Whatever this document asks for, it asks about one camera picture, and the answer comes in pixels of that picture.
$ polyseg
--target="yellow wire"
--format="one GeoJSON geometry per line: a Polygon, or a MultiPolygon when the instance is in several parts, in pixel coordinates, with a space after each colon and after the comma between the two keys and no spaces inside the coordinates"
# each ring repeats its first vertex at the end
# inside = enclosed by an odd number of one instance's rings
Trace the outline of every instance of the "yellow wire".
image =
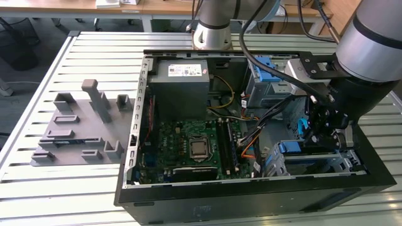
{"type": "Polygon", "coordinates": [[[231,97],[231,100],[227,104],[220,105],[220,106],[208,107],[208,109],[224,108],[225,106],[228,106],[232,103],[232,100],[233,100],[233,91],[232,91],[231,85],[227,83],[227,81],[220,76],[217,76],[217,75],[213,75],[213,76],[216,78],[219,78],[223,81],[223,83],[227,85],[228,89],[231,90],[232,97],[231,97]]]}

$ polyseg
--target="ram slot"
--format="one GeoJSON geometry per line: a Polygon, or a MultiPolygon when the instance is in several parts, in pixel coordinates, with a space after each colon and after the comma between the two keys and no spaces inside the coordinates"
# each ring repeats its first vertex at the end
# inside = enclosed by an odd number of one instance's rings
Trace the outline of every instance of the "ram slot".
{"type": "Polygon", "coordinates": [[[237,162],[237,154],[236,154],[236,145],[233,142],[233,132],[232,132],[232,127],[231,127],[231,123],[228,121],[228,119],[224,122],[224,127],[227,128],[227,134],[228,134],[228,148],[229,148],[229,152],[232,155],[232,166],[233,166],[233,171],[237,172],[239,171],[239,162],[237,162]]]}
{"type": "Polygon", "coordinates": [[[233,172],[232,152],[229,146],[231,134],[228,134],[227,123],[219,119],[216,121],[217,148],[221,163],[221,174],[229,175],[233,172]]]}

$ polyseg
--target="floor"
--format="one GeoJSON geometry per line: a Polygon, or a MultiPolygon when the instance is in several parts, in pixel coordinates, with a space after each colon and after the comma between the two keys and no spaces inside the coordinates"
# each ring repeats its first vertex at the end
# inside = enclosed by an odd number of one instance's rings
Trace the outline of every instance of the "floor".
{"type": "MultiPolygon", "coordinates": [[[[155,21],[153,30],[169,32],[185,32],[185,26],[189,20],[155,21]]],[[[49,18],[30,19],[40,44],[33,47],[33,51],[38,57],[38,65],[24,72],[14,71],[8,64],[0,59],[0,77],[5,82],[33,81],[40,82],[53,62],[53,58],[65,40],[68,31],[95,31],[93,20],[84,19],[84,23],[76,22],[75,19],[61,19],[60,27],[54,27],[49,18]]],[[[133,20],[133,25],[127,23],[124,19],[101,19],[99,27],[104,32],[143,32],[141,22],[133,20]]],[[[237,22],[231,24],[232,32],[240,31],[237,22]]],[[[28,105],[30,97],[36,91],[34,83],[10,83],[9,86],[14,90],[10,97],[0,96],[0,132],[10,133],[20,119],[22,111],[28,105]]],[[[5,136],[0,136],[0,148],[6,141],[5,136]]]]}

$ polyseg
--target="power supply label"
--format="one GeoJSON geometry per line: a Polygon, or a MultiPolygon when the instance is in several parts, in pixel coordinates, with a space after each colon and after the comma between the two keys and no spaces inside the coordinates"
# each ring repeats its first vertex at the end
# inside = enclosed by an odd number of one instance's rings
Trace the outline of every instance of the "power supply label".
{"type": "Polygon", "coordinates": [[[169,77],[201,76],[200,65],[169,65],[169,77]]]}

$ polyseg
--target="metal bracket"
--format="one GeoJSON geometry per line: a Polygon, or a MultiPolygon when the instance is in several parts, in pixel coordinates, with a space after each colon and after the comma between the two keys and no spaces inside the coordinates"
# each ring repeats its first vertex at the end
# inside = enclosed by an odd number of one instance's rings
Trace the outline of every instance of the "metal bracket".
{"type": "Polygon", "coordinates": [[[311,52],[300,52],[300,63],[306,70],[306,73],[311,79],[322,80],[322,79],[339,79],[347,78],[350,75],[344,73],[339,73],[335,70],[330,70],[330,66],[327,68],[319,67],[319,63],[327,63],[331,65],[336,61],[335,54],[332,55],[312,55],[311,52]]]}

